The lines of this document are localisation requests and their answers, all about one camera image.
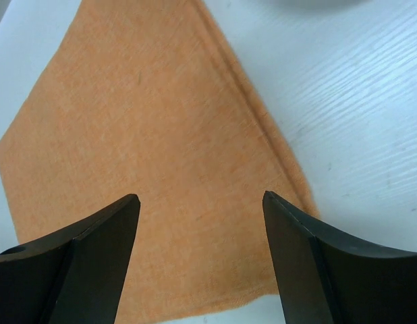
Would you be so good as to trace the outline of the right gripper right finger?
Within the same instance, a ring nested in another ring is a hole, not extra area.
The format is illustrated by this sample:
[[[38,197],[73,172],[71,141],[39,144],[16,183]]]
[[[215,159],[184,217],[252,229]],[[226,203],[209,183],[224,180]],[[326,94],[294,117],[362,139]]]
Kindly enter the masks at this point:
[[[417,252],[375,244],[262,200],[287,323],[417,323]]]

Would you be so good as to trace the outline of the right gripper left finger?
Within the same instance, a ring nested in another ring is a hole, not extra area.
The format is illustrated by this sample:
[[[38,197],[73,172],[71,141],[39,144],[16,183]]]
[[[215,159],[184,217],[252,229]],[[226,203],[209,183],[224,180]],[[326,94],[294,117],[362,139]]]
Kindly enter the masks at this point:
[[[139,213],[128,194],[0,253],[0,323],[114,323]]]

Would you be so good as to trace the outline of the orange cloth placemat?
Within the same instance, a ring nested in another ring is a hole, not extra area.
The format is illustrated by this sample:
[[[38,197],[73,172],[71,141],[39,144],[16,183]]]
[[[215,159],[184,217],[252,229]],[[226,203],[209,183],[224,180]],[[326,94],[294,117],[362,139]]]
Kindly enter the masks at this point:
[[[316,214],[293,153],[201,1],[83,1],[0,140],[27,242],[134,193],[118,323],[277,294],[262,198]]]

